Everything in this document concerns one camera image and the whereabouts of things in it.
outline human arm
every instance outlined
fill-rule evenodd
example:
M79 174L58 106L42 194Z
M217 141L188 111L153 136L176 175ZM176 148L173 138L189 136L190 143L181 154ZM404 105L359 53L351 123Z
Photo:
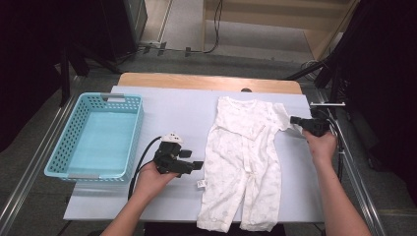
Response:
M159 174L153 161L146 164L141 170L131 199L101 235L133 235L146 206L177 175L177 173Z
M326 234L328 236L371 235L365 221L347 198L332 167L336 137L331 132L327 132L318 138L305 130L303 135L309 144L318 174Z

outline basket handle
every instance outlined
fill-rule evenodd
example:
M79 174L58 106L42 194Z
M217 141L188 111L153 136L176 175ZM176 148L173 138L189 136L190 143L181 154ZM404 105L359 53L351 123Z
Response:
M110 93L110 92L102 92L100 94L101 99L104 101L108 101L109 98L118 98L123 100L114 100L115 102L125 102L125 94L123 93Z

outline metal rail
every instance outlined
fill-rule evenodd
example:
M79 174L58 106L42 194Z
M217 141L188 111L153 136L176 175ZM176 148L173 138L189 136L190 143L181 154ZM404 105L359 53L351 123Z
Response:
M77 101L79 95L78 87L80 84L80 77L75 77L73 81L74 94L70 96L64 106L58 109L25 173L12 194L9 196L7 202L4 204L0 215L0 235L7 235L9 233L16 216L18 215L31 189L31 186L36 179L37 174L49 157L48 155L52 151L53 145L59 139L59 134L62 132L65 122L68 120L68 117Z
M328 101L325 93L318 89L317 92L320 102ZM340 138L343 141L343 157L346 172L349 175L350 182L352 184L353 190L355 191L356 197L358 198L359 205L362 209L368 227L372 235L386 236L386 231L384 230L379 214L374 206L374 202L372 201L372 198L365 186L365 183L362 181L361 174L359 173L359 170L356 167L355 160L353 159L346 139L344 138L341 132L339 122L335 120L335 124L337 125L337 128L340 131Z

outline white board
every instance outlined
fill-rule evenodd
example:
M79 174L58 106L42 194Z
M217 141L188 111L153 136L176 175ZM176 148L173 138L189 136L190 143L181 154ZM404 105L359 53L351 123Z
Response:
M220 96L283 103L289 115L311 117L307 99L300 94L140 87L114 87L112 92L143 97L145 117L137 162L151 140L170 132L184 140L183 149L193 151L189 161L204 160L207 136ZM153 158L158 146L159 142L156 142L149 149L144 163ZM294 130L279 132L275 137L275 147L282 169L279 222L323 222L317 174L304 137ZM200 170L171 181L149 204L141 220L195 221L203 193L197 188L197 181L203 177L204 172ZM77 183L64 219L113 219L127 202L128 189L129 183ZM240 219L241 209L234 221Z

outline black handheld tool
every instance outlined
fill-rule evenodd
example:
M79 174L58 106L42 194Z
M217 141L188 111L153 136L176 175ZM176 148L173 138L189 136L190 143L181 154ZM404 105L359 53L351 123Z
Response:
M168 172L178 173L178 178L182 174L191 174L193 170L200 170L203 167L203 161L187 162L179 160L178 157L188 158L191 156L191 151L181 149L181 146L172 139L174 135L170 135L172 140L164 140L159 145L158 150L155 152L153 162L156 164L156 168L159 173L165 174Z
M304 119L291 116L289 122L301 126L304 130L309 131L316 137L321 137L330 130L329 121L321 118Z

